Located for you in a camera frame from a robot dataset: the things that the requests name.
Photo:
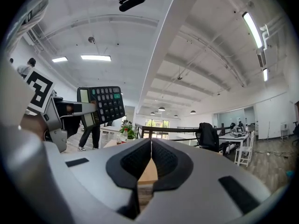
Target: calculator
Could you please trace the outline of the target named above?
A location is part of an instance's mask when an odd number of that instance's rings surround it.
[[[125,116],[121,89],[118,86],[79,87],[78,102],[95,103],[97,111],[82,115],[84,128],[105,124]]]

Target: white chair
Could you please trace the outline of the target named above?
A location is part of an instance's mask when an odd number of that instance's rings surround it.
[[[280,138],[282,139],[282,141],[284,141],[284,137],[287,137],[289,139],[289,127],[287,123],[280,124]]]
[[[248,164],[251,162],[252,157],[252,149],[253,149],[253,142],[254,142],[254,135],[255,131],[251,132],[251,138],[250,138],[250,145],[249,146],[241,146],[236,149],[235,151],[235,163],[239,166],[240,164],[245,164],[248,167]],[[238,163],[238,152],[239,155],[241,155],[240,163]],[[248,153],[247,158],[242,158],[242,152]]]

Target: wooden board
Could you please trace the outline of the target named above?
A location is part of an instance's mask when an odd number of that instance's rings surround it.
[[[116,145],[116,140],[110,140],[105,147],[112,147]],[[155,163],[152,159],[150,159],[147,167],[145,168],[143,174],[141,175],[140,179],[138,180],[139,185],[144,184],[153,184],[155,181],[158,180],[157,168]]]

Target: fluorescent light tube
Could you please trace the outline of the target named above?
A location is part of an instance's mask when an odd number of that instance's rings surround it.
[[[251,33],[254,37],[254,40],[256,41],[257,48],[261,48],[263,46],[261,37],[257,31],[256,25],[254,24],[252,17],[248,12],[245,12],[242,17],[246,21],[247,25],[249,26],[249,29],[251,30]]]
[[[66,57],[61,57],[61,58],[56,58],[53,59],[52,62],[67,62],[67,58]]]
[[[268,70],[267,70],[267,68],[263,69],[263,80],[264,81],[268,80]]]
[[[111,61],[111,56],[91,56],[91,55],[82,55],[82,60],[91,60],[91,61]]]

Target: calculator button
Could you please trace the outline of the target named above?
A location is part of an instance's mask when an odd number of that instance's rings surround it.
[[[119,99],[121,97],[120,94],[114,94],[114,99]]]

